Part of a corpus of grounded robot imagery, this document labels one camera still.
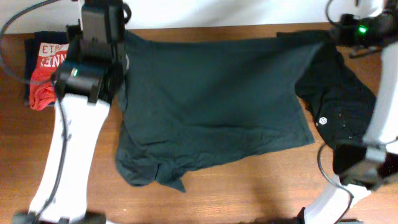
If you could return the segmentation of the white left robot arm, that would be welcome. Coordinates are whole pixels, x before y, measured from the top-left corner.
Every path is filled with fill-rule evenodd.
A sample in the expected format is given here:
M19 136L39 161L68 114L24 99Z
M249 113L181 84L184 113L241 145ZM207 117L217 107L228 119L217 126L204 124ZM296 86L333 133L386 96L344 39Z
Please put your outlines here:
M129 61L125 25L131 10L121 0L80 1L78 25L67 29L66 59L53 85L55 126L47 163L35 197L13 223L106 223L87 210L87 188L96 142Z

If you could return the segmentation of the dark green t-shirt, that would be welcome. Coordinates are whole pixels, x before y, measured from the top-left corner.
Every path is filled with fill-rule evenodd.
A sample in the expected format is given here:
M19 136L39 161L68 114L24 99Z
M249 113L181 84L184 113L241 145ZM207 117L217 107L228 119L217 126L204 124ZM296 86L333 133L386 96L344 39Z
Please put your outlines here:
M155 42L126 35L116 168L185 191L186 172L314 142L295 84L321 40Z

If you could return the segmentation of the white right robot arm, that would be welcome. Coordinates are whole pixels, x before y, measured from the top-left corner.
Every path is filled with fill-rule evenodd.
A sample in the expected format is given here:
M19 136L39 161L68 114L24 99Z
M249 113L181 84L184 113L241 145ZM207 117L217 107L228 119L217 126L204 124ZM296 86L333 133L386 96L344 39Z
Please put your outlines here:
M333 177L296 216L296 223L342 223L356 203L383 185L397 182L397 1L356 1L355 15L330 21L338 45L350 58L381 53L382 74L369 126L361 141L342 140L333 153Z

